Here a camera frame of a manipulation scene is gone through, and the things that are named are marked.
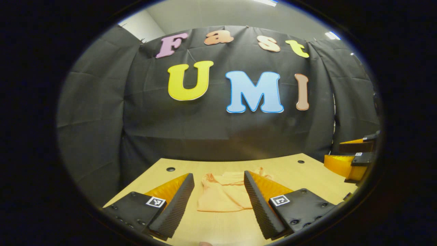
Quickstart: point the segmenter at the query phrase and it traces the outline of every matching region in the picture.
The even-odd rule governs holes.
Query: orange cloth
[[[262,167],[254,173],[273,179]],[[244,172],[225,172],[221,176],[207,173],[202,178],[202,184],[203,194],[199,198],[197,211],[234,212],[252,208],[244,186]]]

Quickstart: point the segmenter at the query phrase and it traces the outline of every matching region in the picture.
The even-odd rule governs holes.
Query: letter u
[[[188,101],[198,99],[208,90],[209,68],[214,65],[212,61],[200,61],[194,64],[198,69],[197,85],[192,89],[184,88],[184,74],[188,64],[179,64],[168,69],[170,78],[168,80],[168,94],[175,100]]]

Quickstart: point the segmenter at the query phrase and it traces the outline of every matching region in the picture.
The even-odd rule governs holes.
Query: table surface
[[[173,172],[166,169],[174,167]],[[129,192],[147,191],[188,172],[194,176],[194,189],[185,214],[173,238],[166,243],[176,246],[198,246],[209,242],[213,246],[260,246],[272,242],[264,239],[253,209],[238,212],[197,211],[197,201],[203,193],[202,177],[207,173],[221,175],[224,172],[243,172],[263,167],[273,180],[292,190],[306,188],[326,201],[338,204],[356,185],[345,183],[344,177],[333,173],[323,163],[297,154],[272,159],[240,162],[193,162],[160,159],[141,176],[113,197],[106,206],[116,202]]]

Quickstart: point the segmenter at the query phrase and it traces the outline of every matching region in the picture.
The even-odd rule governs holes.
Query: letter m
[[[277,81],[280,76],[273,72],[261,74],[255,86],[243,71],[230,71],[226,73],[226,78],[231,81],[231,104],[226,108],[229,113],[243,113],[246,106],[243,105],[243,98],[254,112],[264,96],[264,104],[261,111],[265,113],[281,113],[284,107],[279,99]]]

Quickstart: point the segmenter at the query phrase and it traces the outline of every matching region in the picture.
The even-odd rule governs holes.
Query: black curtain
[[[228,30],[234,40],[205,45],[205,35],[216,30]],[[156,59],[161,38],[141,44],[114,27],[68,75],[59,101],[59,145],[72,177],[94,203],[105,204],[160,158],[241,161],[305,153],[322,162],[333,142],[335,151],[339,141],[377,130],[371,82],[341,42],[306,42],[245,26],[168,36],[184,32],[189,36],[173,55]],[[259,35],[274,38],[281,51],[260,48]],[[309,58],[298,56],[286,40],[302,44]],[[206,93],[192,101],[171,98],[168,68],[188,64],[184,87],[193,88],[193,64],[204,60],[214,62]],[[255,84],[263,72],[278,73],[284,111],[252,112],[243,100],[245,112],[228,113],[231,85],[225,74],[235,70]],[[296,109],[297,73],[309,79],[306,111]]]
[[[120,190],[123,94],[139,45],[124,28],[109,29],[76,61],[59,98],[57,127],[64,163],[99,206]]]

